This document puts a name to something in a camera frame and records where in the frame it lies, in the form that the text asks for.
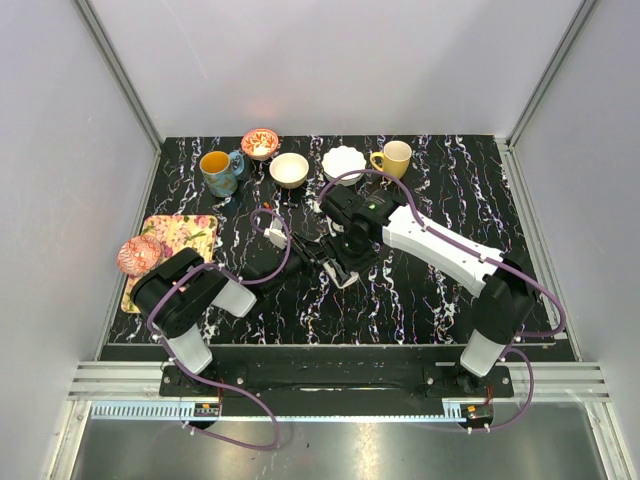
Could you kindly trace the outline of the white red remote control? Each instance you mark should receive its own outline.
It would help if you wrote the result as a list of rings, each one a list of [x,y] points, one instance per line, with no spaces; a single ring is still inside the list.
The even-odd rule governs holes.
[[[347,272],[336,260],[329,259],[323,263],[323,268],[339,289],[345,289],[359,280],[359,274]]]

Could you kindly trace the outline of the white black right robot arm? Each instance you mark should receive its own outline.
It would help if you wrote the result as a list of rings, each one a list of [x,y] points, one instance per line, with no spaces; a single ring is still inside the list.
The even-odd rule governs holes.
[[[343,227],[334,248],[346,271],[373,253],[375,242],[400,250],[448,275],[475,298],[473,330],[454,375],[456,387],[476,396],[491,381],[490,370],[518,335],[538,301],[527,255],[508,256],[477,244],[421,214],[410,195],[379,189],[363,197],[337,185],[323,193],[319,208]]]

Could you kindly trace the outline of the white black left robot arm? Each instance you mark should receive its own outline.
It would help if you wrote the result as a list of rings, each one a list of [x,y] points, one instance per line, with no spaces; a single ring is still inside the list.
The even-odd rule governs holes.
[[[294,233],[284,268],[271,280],[244,286],[216,269],[205,269],[204,258],[186,247],[138,280],[131,299],[140,313],[167,342],[171,356],[185,366],[182,384],[195,395],[213,390],[217,380],[210,366],[213,354],[200,334],[198,322],[215,306],[242,318],[290,277],[322,264],[322,244]]]

